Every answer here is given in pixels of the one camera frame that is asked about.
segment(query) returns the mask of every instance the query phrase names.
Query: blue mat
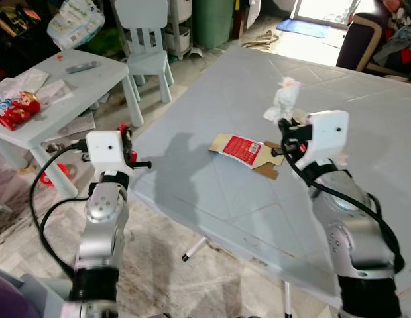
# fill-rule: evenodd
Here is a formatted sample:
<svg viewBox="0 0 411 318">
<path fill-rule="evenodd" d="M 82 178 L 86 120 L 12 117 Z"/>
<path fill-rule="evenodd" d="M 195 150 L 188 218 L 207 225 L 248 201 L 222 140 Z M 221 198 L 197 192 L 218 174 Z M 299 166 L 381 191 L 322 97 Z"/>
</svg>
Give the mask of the blue mat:
<svg viewBox="0 0 411 318">
<path fill-rule="evenodd" d="M 300 33 L 314 36 L 315 38 L 325 38 L 330 28 L 329 25 L 318 25 L 316 23 L 289 18 L 283 20 L 277 27 L 277 29 L 281 31 Z"/>
</svg>

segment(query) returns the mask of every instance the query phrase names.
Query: red label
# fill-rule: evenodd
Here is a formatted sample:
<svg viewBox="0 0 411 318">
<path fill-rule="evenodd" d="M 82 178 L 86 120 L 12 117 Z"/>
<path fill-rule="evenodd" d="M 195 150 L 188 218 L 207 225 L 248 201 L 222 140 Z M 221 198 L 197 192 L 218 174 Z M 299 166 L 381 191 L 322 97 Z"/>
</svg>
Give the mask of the red label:
<svg viewBox="0 0 411 318">
<path fill-rule="evenodd" d="M 251 165 L 257 157 L 257 154 L 259 154 L 260 148 L 260 144 L 232 136 L 225 149 L 223 149 L 223 153 L 230 154 Z"/>
</svg>

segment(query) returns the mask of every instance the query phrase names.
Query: floor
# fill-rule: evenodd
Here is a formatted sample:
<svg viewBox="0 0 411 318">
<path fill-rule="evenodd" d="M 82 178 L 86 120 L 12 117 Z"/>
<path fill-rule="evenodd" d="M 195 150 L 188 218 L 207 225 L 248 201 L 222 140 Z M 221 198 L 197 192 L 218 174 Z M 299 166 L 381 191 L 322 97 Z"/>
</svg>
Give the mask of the floor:
<svg viewBox="0 0 411 318">
<path fill-rule="evenodd" d="M 160 102 L 158 82 L 149 78 L 139 88 L 145 124 L 135 129 L 139 136 L 204 73 L 229 45 L 237 45 L 275 28 L 274 17 L 260 17 L 240 41 L 224 44 L 171 65 L 175 84 L 170 88 L 173 102 Z M 279 33 L 271 52 L 333 65 L 337 52 L 321 40 L 300 40 L 299 34 Z M 95 112 L 97 129 L 115 129 L 129 121 L 121 87 L 114 87 L 109 101 Z M 67 154 L 60 162 L 72 167 L 80 196 L 87 193 L 93 170 L 81 163 L 79 154 Z M 12 213 L 0 213 L 0 268 L 20 276 L 25 272 L 40 277 L 63 277 L 59 267 L 43 251 L 32 226 L 28 192 L 33 173 L 16 173 L 0 157 L 0 200 Z M 35 205 L 42 215 L 60 196 L 51 187 L 38 185 Z M 234 259 L 218 246 L 206 246 L 187 263 L 180 259 L 198 235 L 155 214 L 139 199 L 130 196 L 130 218 L 125 228 L 125 253 L 119 280 L 120 317 L 148 317 L 170 312 L 173 317 L 283 317 L 283 283 L 251 264 Z M 83 203 L 69 203 L 58 209 L 47 226 L 46 235 L 58 254 L 72 262 L 78 234 L 84 223 Z M 294 288 L 295 318 L 330 318 L 336 310 Z"/>
</svg>

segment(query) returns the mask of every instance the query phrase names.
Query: table surface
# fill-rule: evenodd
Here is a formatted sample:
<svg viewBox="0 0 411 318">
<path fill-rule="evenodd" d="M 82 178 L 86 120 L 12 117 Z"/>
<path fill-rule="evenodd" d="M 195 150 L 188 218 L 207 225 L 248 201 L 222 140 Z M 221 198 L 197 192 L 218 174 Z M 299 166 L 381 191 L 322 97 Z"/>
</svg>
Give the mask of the table surface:
<svg viewBox="0 0 411 318">
<path fill-rule="evenodd" d="M 277 167 L 274 181 L 207 150 L 218 133 L 279 142 L 263 113 L 283 76 L 303 83 L 297 108 L 349 112 L 343 161 L 357 184 L 380 199 L 400 241 L 407 265 L 396 283 L 411 317 L 411 85 L 230 48 L 135 140 L 152 170 L 139 172 L 132 190 L 237 256 L 339 305 L 323 229 L 288 164 Z"/>
<path fill-rule="evenodd" d="M 66 73 L 70 66 L 92 61 L 98 61 L 99 66 L 74 74 Z M 26 149 L 34 148 L 51 137 L 129 73 L 124 63 L 77 50 L 57 53 L 34 68 L 50 74 L 44 85 L 64 80 L 74 96 L 41 110 L 15 131 L 0 124 L 0 138 Z"/>
</svg>

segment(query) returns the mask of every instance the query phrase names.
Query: red toy figure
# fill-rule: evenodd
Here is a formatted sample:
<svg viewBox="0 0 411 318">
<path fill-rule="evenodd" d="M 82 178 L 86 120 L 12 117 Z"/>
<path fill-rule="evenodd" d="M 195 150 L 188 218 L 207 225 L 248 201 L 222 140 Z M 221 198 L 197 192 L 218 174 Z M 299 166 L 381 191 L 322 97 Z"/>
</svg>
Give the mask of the red toy figure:
<svg viewBox="0 0 411 318">
<path fill-rule="evenodd" d="M 0 115 L 0 123 L 10 131 L 15 126 L 28 121 L 33 114 L 40 111 L 40 102 L 38 98 L 27 91 L 20 92 L 20 99 L 13 101 L 11 106 L 4 110 L 4 115 Z"/>
</svg>

